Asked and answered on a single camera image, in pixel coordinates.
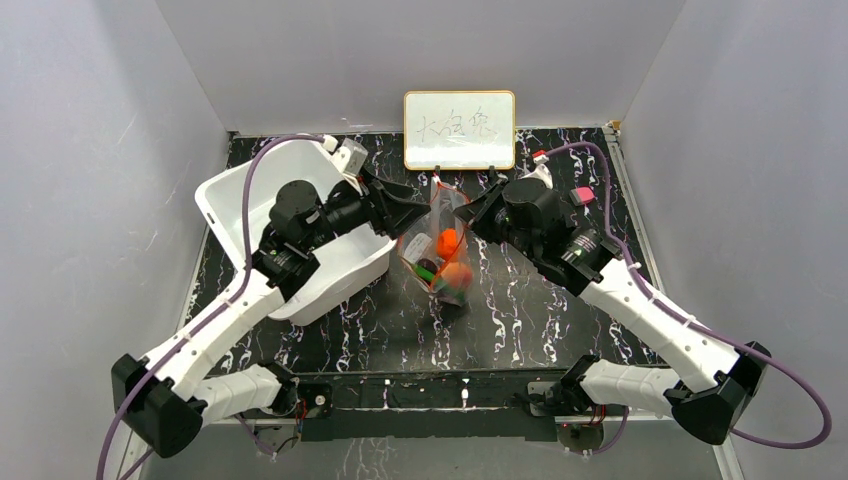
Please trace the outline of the orange toy fruit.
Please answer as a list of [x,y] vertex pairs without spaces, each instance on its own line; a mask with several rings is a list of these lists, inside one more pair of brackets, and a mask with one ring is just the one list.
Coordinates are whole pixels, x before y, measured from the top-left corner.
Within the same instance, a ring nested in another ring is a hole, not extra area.
[[454,291],[465,291],[472,283],[473,274],[468,264],[450,262],[441,270],[440,280]]

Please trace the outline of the clear zip top bag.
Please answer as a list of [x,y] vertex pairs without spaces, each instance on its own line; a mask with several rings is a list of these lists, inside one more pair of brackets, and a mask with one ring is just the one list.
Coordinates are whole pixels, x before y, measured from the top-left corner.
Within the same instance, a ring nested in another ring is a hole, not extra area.
[[435,175],[428,212],[397,241],[397,253],[418,284],[435,300],[462,307],[474,279],[468,259],[468,229],[455,210],[469,198]]

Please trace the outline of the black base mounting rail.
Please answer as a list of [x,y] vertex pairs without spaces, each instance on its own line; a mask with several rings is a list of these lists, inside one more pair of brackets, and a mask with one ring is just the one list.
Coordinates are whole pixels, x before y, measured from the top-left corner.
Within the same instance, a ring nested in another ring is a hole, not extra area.
[[222,418],[253,409],[297,418],[328,418],[344,411],[414,412],[501,411],[521,408],[529,415],[579,415],[602,405],[620,405],[673,418],[695,438],[724,441],[735,419],[727,403],[726,376],[700,391],[670,368],[624,366],[582,357],[555,379],[554,370],[491,370],[394,373],[379,386],[378,376],[351,373],[297,376],[276,363],[254,365],[235,374],[205,379],[181,394],[175,382],[142,377],[140,363],[115,365],[114,397],[128,399],[139,387],[124,419],[162,457],[173,456],[199,430]]

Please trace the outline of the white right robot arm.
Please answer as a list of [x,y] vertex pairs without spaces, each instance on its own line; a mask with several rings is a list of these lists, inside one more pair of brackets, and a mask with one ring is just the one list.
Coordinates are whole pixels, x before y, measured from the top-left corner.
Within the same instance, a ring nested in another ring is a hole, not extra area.
[[758,390],[766,364],[697,332],[663,311],[663,295],[638,289],[620,249],[572,221],[570,207],[543,181],[497,180],[455,216],[489,243],[508,244],[550,282],[616,320],[651,349],[663,368],[581,357],[546,392],[549,407],[577,414],[615,404],[673,418],[698,440],[720,445]]

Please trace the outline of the small whiteboard with writing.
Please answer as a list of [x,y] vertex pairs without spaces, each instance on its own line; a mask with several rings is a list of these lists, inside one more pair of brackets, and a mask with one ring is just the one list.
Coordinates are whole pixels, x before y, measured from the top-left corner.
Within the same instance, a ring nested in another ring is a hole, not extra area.
[[407,92],[403,98],[405,167],[414,171],[513,168],[515,103],[509,90]]

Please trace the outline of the pink whiteboard eraser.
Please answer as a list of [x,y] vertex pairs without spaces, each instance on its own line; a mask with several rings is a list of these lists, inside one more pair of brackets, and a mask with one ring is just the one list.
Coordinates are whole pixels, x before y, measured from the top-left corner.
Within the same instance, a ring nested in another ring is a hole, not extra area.
[[575,206],[586,206],[591,204],[596,196],[590,187],[577,187],[569,192],[569,198]]

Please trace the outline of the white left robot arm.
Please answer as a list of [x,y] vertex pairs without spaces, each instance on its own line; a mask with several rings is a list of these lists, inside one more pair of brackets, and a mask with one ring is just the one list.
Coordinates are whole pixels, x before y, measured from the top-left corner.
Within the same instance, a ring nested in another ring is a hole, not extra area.
[[327,195],[304,179],[284,184],[228,289],[143,357],[113,364],[117,418],[169,458],[220,419],[293,413],[299,381],[287,368],[270,361],[217,378],[209,371],[263,319],[277,313],[306,325],[368,286],[387,269],[393,241],[429,210],[412,188],[369,173]]

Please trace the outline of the orange toy tangerine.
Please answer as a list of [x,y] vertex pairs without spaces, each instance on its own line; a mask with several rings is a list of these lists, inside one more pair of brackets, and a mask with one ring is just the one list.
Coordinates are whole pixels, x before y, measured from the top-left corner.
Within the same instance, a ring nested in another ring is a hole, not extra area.
[[437,238],[436,253],[444,261],[450,261],[459,248],[459,237],[453,228],[442,230]]

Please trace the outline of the white plastic bin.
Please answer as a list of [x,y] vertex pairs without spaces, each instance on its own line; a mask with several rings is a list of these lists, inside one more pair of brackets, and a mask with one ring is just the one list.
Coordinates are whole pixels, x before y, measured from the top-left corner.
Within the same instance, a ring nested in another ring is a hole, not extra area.
[[[293,180],[306,180],[325,199],[336,184],[352,177],[340,172],[332,155],[309,141],[286,142],[263,156],[254,172],[248,202],[250,246],[256,249],[268,213],[279,189]],[[242,230],[242,195],[251,164],[228,169],[202,183],[195,202],[206,217],[212,233],[233,266],[245,265]],[[306,326],[327,314],[388,272],[396,242],[360,226],[342,238],[321,247],[316,256],[320,268],[293,299],[269,314]]]

